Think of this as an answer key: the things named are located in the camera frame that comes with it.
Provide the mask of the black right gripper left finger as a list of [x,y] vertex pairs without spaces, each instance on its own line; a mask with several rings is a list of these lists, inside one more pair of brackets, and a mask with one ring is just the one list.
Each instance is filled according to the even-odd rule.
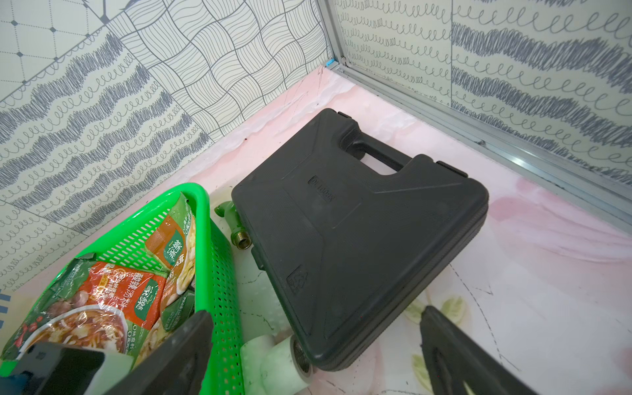
[[196,312],[108,393],[199,394],[212,354],[212,315]]

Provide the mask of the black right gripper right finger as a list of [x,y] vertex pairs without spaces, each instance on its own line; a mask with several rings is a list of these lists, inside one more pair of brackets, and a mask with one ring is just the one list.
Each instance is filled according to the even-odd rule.
[[422,312],[420,331],[433,393],[536,394],[435,307]]

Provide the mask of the blue checkered paper bag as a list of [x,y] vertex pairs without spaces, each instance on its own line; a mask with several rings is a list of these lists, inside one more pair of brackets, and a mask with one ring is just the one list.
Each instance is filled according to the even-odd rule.
[[0,292],[0,313],[7,314],[11,305],[12,297],[9,294]]

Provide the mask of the white pipe elbow fitting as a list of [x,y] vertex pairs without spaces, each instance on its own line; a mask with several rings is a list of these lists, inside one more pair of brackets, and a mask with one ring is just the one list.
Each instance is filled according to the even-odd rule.
[[255,337],[240,349],[245,394],[297,394],[311,384],[314,367],[295,335],[276,343]]

